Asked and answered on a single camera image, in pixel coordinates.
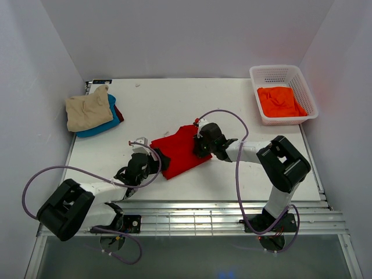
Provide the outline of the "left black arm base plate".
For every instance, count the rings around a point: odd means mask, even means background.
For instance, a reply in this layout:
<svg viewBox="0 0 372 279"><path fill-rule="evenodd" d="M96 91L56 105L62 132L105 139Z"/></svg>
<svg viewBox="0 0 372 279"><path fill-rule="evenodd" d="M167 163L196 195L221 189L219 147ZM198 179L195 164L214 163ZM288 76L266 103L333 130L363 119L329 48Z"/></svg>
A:
<svg viewBox="0 0 372 279"><path fill-rule="evenodd" d="M117 222L117 230L128 234L139 234L141 232L141 215L122 215Z"/></svg>

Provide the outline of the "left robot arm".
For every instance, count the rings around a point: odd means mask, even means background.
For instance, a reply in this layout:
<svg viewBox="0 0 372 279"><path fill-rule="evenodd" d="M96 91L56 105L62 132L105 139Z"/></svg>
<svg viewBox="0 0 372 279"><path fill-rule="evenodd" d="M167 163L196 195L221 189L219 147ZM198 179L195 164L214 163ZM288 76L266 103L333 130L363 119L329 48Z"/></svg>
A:
<svg viewBox="0 0 372 279"><path fill-rule="evenodd" d="M124 228L124 212L116 203L130 198L138 186L158 170L167 170L171 159L159 148L155 154L134 153L126 167L114 176L129 187L111 182L78 183L64 180L37 212L37 220L61 241L72 238L79 230L127 231Z"/></svg>

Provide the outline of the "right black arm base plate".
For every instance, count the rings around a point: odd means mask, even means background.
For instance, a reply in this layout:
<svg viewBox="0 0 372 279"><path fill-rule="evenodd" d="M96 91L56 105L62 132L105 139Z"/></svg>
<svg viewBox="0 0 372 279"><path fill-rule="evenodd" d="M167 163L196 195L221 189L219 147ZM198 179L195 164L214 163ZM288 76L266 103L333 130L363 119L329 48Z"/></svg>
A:
<svg viewBox="0 0 372 279"><path fill-rule="evenodd" d="M272 223L275 218L266 214L249 214L248 220L256 231L266 230ZM280 221L270 230L270 232L284 232L284 233L294 233L297 229L297 224L295 216L292 213L286 213Z"/></svg>

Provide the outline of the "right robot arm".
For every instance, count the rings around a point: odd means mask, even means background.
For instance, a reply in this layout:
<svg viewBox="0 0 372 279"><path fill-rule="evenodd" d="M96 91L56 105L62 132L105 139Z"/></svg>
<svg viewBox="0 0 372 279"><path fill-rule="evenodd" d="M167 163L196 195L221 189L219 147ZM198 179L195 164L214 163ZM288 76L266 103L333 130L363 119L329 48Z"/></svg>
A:
<svg viewBox="0 0 372 279"><path fill-rule="evenodd" d="M251 219L244 217L244 222L259 235L276 228L287 214L298 185L311 170L307 159L282 135L271 141L247 142L227 139L216 123L205 119L196 120L194 125L198 128L193 150L197 157L215 155L221 161L243 161L263 167L272 183L269 200L261 214Z"/></svg>

